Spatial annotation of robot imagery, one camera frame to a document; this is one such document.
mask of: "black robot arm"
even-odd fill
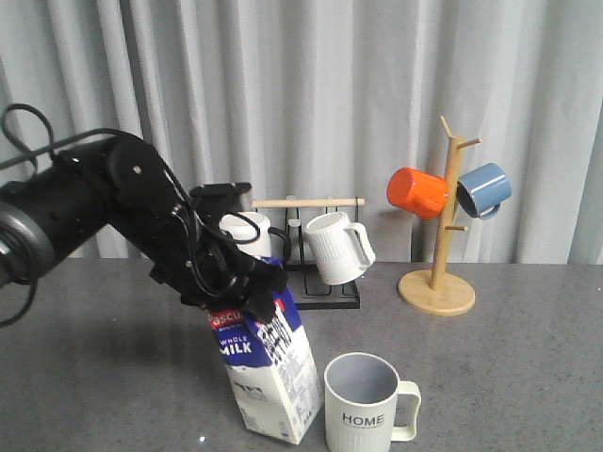
[[[285,272],[240,251],[219,228],[223,215],[243,210],[249,184],[186,193],[156,149],[127,134],[52,160],[28,181],[0,187],[0,286],[33,283],[110,224],[155,263],[151,277],[186,305],[272,319],[271,292],[284,290]]]

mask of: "red label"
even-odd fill
[[[243,314],[237,309],[209,313],[209,324],[213,330],[243,321]]]
[[[283,301],[281,299],[274,300],[274,304],[276,305],[277,308],[279,308],[279,310],[282,313],[285,311],[285,304],[283,303]]]

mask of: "mug rack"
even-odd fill
[[[443,116],[440,122],[448,138],[448,156],[445,176],[448,183],[448,199],[439,215],[433,264],[431,270],[417,270],[405,274],[399,280],[399,294],[418,310],[432,315],[461,315],[475,304],[473,287],[458,276],[446,272],[451,234],[468,231],[467,226],[452,224],[456,205],[457,181],[464,148],[481,143],[481,138],[465,141],[455,136]]]
[[[317,266],[308,261],[302,233],[301,209],[323,208],[324,213],[330,209],[335,212],[342,207],[353,208],[354,221],[358,221],[359,207],[365,205],[363,198],[325,198],[298,200],[290,195],[284,200],[254,200],[253,208],[280,208],[285,210],[284,230],[289,238],[297,239],[299,261],[284,263],[283,267],[289,275],[289,284],[292,289],[299,287],[303,291],[301,299],[296,299],[300,310],[317,309],[358,309],[360,308],[360,294],[356,281],[346,282],[338,286],[325,284],[320,280]]]

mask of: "orange mug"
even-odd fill
[[[398,169],[387,184],[387,200],[404,210],[430,219],[437,216],[448,198],[446,179],[418,169]]]

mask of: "milk carton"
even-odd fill
[[[209,323],[245,426],[299,444],[322,406],[322,390],[289,290],[273,297],[268,324],[239,310],[210,312]]]

